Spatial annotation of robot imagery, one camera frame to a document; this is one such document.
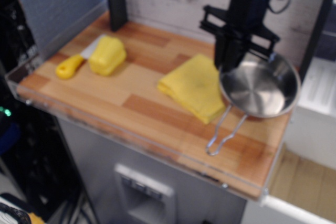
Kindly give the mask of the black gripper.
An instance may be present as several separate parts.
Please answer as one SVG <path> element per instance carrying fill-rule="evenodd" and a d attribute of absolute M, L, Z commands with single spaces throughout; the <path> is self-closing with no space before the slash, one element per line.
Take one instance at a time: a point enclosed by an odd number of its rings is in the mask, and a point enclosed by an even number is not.
<path fill-rule="evenodd" d="M 215 67 L 220 72 L 237 68 L 248 54 L 268 61 L 275 54 L 274 47 L 280 37 L 264 25 L 270 0 L 230 0 L 227 10 L 210 5 L 200 28 L 215 35 Z M 268 42 L 258 44 L 253 38 Z"/>

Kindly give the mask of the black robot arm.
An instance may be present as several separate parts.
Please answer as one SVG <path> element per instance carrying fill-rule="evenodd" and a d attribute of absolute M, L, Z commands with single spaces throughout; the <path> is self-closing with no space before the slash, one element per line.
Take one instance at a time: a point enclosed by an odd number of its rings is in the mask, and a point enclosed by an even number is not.
<path fill-rule="evenodd" d="M 215 36 L 214 64 L 219 72 L 237 68 L 249 50 L 269 58 L 278 35 L 264 25 L 270 0 L 230 0 L 227 10 L 206 5 L 201 29 Z"/>

